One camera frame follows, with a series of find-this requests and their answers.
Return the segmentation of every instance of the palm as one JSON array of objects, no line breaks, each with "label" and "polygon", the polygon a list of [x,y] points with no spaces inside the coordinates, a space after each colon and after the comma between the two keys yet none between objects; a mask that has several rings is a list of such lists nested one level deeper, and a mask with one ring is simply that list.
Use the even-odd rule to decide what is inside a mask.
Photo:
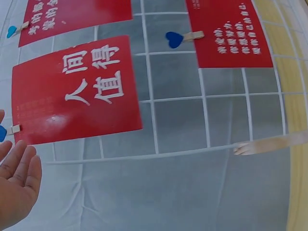
[{"label": "palm", "polygon": [[[0,111],[0,122],[3,117],[4,112]],[[10,141],[0,144],[0,161],[6,157],[0,165],[0,230],[29,214],[38,198],[42,176],[34,147],[20,141],[10,151],[11,148]]]}]

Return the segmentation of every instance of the grid panel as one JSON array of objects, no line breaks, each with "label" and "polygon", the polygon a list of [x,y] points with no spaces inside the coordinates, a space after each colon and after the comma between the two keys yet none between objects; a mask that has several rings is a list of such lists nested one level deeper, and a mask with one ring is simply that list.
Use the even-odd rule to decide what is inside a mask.
[{"label": "grid panel", "polygon": [[250,106],[249,89],[248,89],[248,84],[247,84],[245,68],[242,68],[242,76],[243,76],[243,81],[244,81],[245,97],[246,97],[246,103],[247,103],[249,140],[253,141],[254,137],[253,137],[253,128],[252,128],[251,106]]},{"label": "grid panel", "polygon": [[[256,13],[258,15],[259,20],[261,20],[261,16],[260,16],[260,14],[258,12],[258,9],[256,7],[255,0],[253,0],[251,2],[252,2],[253,6],[255,8],[255,11],[256,11]],[[268,37],[268,35],[266,33],[264,24],[261,23],[261,26],[262,26],[262,29],[263,29],[263,33],[265,35],[266,42],[268,44],[268,48],[269,48],[270,55],[271,55],[271,61],[273,63],[273,68],[274,68],[274,72],[275,72],[277,88],[278,88],[278,95],[279,95],[279,101],[280,101],[281,116],[282,116],[282,133],[283,133],[283,135],[285,135],[286,134],[286,119],[285,119],[285,113],[284,113],[284,102],[283,102],[283,97],[282,97],[282,89],[281,89],[280,79],[279,79],[279,75],[278,75],[277,65],[276,65],[275,59],[274,59],[275,55],[274,55],[273,48],[270,45],[270,39],[269,39],[269,37]]]},{"label": "grid panel", "polygon": [[158,141],[157,141],[157,126],[156,126],[154,92],[153,92],[154,89],[153,89],[153,83],[152,83],[151,61],[150,61],[150,55],[149,55],[149,41],[148,41],[148,34],[147,34],[147,28],[146,28],[144,0],[140,0],[140,6],[141,6],[143,39],[144,39],[144,47],[145,47],[145,60],[146,60],[147,76],[148,76],[148,84],[149,84],[152,126],[153,126],[153,134],[154,134],[154,147],[155,147],[155,153],[158,154],[159,149],[158,149]]},{"label": "grid panel", "polygon": [[208,122],[208,111],[207,111],[207,103],[206,103],[206,93],[205,93],[205,87],[203,83],[203,74],[202,69],[198,69],[199,73],[199,80],[200,80],[200,86],[201,86],[201,95],[202,95],[202,102],[203,102],[203,111],[204,111],[204,121],[205,121],[205,134],[206,134],[206,144],[207,147],[211,147],[211,139],[210,139],[210,129],[209,129],[209,122]]},{"label": "grid panel", "polygon": [[281,12],[281,9],[277,3],[276,0],[274,0],[274,3],[275,3],[275,6],[276,8],[278,9],[279,11],[279,14],[282,18],[282,21],[283,21],[283,24],[284,24],[284,28],[286,29],[287,33],[288,33],[288,36],[291,40],[291,44],[292,44],[292,48],[294,50],[294,53],[295,53],[295,57],[296,57],[296,62],[297,62],[297,66],[299,68],[299,71],[300,71],[300,78],[301,78],[301,82],[302,82],[302,86],[303,86],[303,91],[304,91],[304,99],[305,99],[305,106],[306,106],[306,117],[307,117],[307,123],[308,123],[308,102],[307,102],[307,90],[306,90],[306,85],[305,85],[305,81],[304,81],[304,75],[303,75],[303,71],[302,71],[302,68],[301,68],[301,65],[300,65],[300,62],[299,62],[299,58],[298,58],[298,53],[297,53],[297,50],[296,50],[296,47],[295,47],[295,44],[294,44],[294,41],[293,41],[293,38],[292,38],[292,35],[291,35],[291,32],[290,32],[290,28],[288,27],[287,23],[286,23],[286,20],[283,16],[283,13]]}]

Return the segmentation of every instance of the glossy paper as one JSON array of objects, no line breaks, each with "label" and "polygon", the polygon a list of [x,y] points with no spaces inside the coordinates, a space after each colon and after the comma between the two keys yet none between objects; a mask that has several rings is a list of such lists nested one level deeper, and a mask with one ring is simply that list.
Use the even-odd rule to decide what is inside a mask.
[{"label": "glossy paper", "polygon": [[51,53],[13,69],[15,134],[29,144],[142,128],[128,36]]},{"label": "glossy paper", "polygon": [[19,46],[89,26],[132,19],[130,0],[29,0]]},{"label": "glossy paper", "polygon": [[251,0],[186,0],[200,68],[273,67]]}]

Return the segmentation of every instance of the red paper sign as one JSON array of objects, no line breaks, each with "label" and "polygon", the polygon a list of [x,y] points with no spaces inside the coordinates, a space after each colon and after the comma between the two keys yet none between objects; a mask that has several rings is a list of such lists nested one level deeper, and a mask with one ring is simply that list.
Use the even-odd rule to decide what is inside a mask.
[{"label": "red paper sign", "polygon": [[200,68],[273,67],[251,0],[186,0]]},{"label": "red paper sign", "polygon": [[15,141],[29,144],[142,128],[128,36],[54,52],[13,68]]},{"label": "red paper sign", "polygon": [[130,0],[29,0],[19,47],[72,30],[132,19]]}]

